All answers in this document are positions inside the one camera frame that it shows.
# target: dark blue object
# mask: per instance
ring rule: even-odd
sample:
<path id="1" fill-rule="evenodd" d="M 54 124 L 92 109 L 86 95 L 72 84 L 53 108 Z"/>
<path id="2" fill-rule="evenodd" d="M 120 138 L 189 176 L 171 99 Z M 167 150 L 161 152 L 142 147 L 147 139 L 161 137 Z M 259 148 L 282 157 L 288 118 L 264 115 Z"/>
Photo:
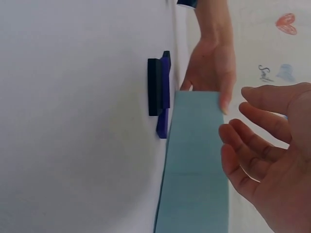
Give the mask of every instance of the dark blue object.
<path id="1" fill-rule="evenodd" d="M 170 70 L 171 70 L 171 54 L 164 51 L 161 61 L 162 68 L 162 113 L 157 120 L 156 133 L 159 138 L 166 139 L 169 121 L 169 108 L 171 107 L 170 98 Z"/>
<path id="2" fill-rule="evenodd" d="M 162 109 L 170 108 L 170 61 L 168 57 L 160 59 L 162 66 Z"/>
<path id="3" fill-rule="evenodd" d="M 167 128 L 169 123 L 169 109 L 165 108 L 159 115 L 156 125 L 156 133 L 161 139 L 167 138 Z"/>
<path id="4" fill-rule="evenodd" d="M 198 4 L 198 0 L 178 0 L 177 4 L 188 6 L 191 8 L 196 8 L 196 6 Z"/>

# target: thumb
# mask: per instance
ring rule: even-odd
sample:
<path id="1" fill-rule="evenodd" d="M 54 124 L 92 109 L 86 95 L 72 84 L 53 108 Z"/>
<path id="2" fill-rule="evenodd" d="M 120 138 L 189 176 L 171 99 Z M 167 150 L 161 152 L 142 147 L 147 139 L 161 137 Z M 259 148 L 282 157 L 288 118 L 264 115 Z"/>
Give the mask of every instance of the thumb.
<path id="1" fill-rule="evenodd" d="M 228 108 L 229 104 L 232 99 L 232 91 L 233 91 L 233 86 L 236 82 L 236 76 L 234 72 L 229 72 L 225 74 L 222 78 L 222 83 L 220 86 L 220 99 L 219 99 L 219 104 L 220 104 L 220 109 L 222 112 L 227 115 L 228 114 Z"/>

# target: black object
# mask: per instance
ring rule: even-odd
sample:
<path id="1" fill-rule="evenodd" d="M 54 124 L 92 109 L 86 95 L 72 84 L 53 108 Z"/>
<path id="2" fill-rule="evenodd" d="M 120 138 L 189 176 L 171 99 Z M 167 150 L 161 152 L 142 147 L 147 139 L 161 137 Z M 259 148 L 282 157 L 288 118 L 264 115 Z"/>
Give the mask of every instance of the black object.
<path id="1" fill-rule="evenodd" d="M 162 97 L 162 64 L 159 59 L 148 59 L 148 106 L 149 116 L 161 114 L 163 106 Z"/>

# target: sleeve cuff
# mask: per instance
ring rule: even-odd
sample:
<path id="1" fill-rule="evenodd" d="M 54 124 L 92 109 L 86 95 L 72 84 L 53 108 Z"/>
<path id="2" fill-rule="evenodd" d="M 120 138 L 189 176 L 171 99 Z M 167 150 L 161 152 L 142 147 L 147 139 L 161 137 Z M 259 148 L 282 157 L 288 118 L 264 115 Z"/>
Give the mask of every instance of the sleeve cuff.
<path id="1" fill-rule="evenodd" d="M 178 0 L 177 5 L 185 6 L 191 9 L 195 9 L 198 0 Z"/>

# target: hand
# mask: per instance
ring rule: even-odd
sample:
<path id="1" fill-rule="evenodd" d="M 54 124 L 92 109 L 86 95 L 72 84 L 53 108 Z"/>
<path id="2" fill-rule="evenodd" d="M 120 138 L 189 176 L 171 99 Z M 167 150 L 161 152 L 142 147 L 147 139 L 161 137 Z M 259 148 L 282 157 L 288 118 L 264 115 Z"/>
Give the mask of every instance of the hand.
<path id="1" fill-rule="evenodd" d="M 232 120 L 219 129 L 223 170 L 276 233 L 310 233 L 311 84 L 244 88 L 242 95 L 248 103 L 241 113 L 289 147 L 274 147 Z"/>
<path id="2" fill-rule="evenodd" d="M 220 108 L 227 114 L 236 81 L 233 44 L 201 39 L 190 57 L 180 90 L 220 91 Z"/>

